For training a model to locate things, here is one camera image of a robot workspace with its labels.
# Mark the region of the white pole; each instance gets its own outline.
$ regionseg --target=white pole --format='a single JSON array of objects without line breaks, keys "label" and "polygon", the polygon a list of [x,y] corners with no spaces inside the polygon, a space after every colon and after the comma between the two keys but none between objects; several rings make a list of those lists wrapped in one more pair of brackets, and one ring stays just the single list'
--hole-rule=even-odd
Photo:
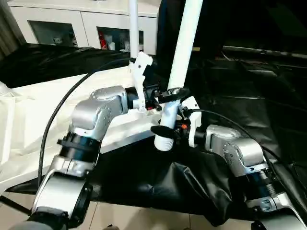
[{"label": "white pole", "polygon": [[130,19],[130,57],[136,58],[140,51],[137,0],[129,0],[129,19]]},{"label": "white pole", "polygon": [[[202,0],[186,0],[168,89],[184,86],[201,7]],[[174,128],[179,103],[180,100],[166,103],[160,125]],[[154,139],[154,145],[161,151],[170,150],[173,142],[172,139],[163,138],[158,135]]]}]

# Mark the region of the white bracket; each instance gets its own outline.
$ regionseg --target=white bracket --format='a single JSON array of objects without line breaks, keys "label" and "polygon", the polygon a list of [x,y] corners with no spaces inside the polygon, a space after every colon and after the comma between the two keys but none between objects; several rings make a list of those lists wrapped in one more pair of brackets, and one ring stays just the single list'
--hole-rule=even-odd
[{"label": "white bracket", "polygon": [[[182,102],[182,107],[187,107],[188,109],[199,109],[199,106],[194,97],[189,97]],[[189,117],[191,122],[190,133],[189,133],[189,145],[194,148],[197,146],[195,144],[195,132],[197,127],[201,126],[201,112],[194,112]]]},{"label": "white bracket", "polygon": [[148,66],[151,66],[153,63],[153,58],[144,52],[140,52],[138,57],[136,58],[135,63],[130,64],[130,69],[133,76],[134,87],[138,94],[138,99],[133,101],[133,108],[139,109],[140,112],[145,111],[145,97],[143,91],[143,82],[145,80],[145,76],[143,76],[144,71]]}]

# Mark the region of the red object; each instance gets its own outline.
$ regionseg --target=red object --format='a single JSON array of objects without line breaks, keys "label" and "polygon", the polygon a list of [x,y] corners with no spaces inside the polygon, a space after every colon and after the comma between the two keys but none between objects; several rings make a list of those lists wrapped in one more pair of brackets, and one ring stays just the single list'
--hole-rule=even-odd
[{"label": "red object", "polygon": [[187,129],[187,128],[188,128],[188,126],[187,126],[186,124],[182,124],[181,127],[182,127],[183,129]]},{"label": "red object", "polygon": [[99,35],[101,49],[107,49],[107,45],[106,45],[106,41],[105,41],[103,32],[98,31],[98,35]]}]

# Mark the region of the black plastic sheet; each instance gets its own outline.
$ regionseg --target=black plastic sheet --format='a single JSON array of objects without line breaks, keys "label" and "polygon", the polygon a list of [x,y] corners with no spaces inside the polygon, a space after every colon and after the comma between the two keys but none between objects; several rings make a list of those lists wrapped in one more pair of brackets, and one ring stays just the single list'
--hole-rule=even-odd
[{"label": "black plastic sheet", "polygon": [[[9,87],[48,81],[87,73],[103,62],[126,56],[91,48],[27,46],[0,63],[0,81]],[[171,62],[158,60],[158,64],[159,75],[167,79]],[[244,126],[307,184],[306,72],[267,68],[192,57],[186,86],[201,108],[222,113]],[[230,126],[214,116],[203,115],[202,119],[204,126]],[[276,169],[305,218],[305,193],[282,165]],[[102,154],[90,182],[94,186],[92,199],[97,201],[200,214],[215,226],[228,218],[252,218],[225,161],[185,144],[165,153],[157,151],[153,138],[148,138]],[[37,180],[9,189],[30,194],[36,190]]]}]

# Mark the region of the white cabinet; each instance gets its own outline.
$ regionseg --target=white cabinet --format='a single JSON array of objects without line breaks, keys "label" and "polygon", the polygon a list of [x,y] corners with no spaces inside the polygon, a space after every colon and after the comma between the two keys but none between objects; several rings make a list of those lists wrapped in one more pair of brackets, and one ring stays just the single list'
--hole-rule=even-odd
[{"label": "white cabinet", "polygon": [[[139,0],[141,49],[156,54],[161,0]],[[115,49],[129,49],[129,0],[11,0],[11,11],[28,43],[101,48],[106,36]]]},{"label": "white cabinet", "polygon": [[11,7],[27,43],[88,47],[79,11]]}]

